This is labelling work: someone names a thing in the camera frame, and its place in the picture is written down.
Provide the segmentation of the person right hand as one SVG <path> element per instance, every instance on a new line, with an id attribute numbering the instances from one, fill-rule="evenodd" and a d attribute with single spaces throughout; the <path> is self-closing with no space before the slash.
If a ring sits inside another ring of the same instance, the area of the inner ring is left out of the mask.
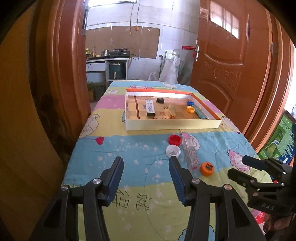
<path id="1" fill-rule="evenodd" d="M 263 231 L 266 240 L 295 240 L 295 213 L 290 216 L 265 213 Z"/>

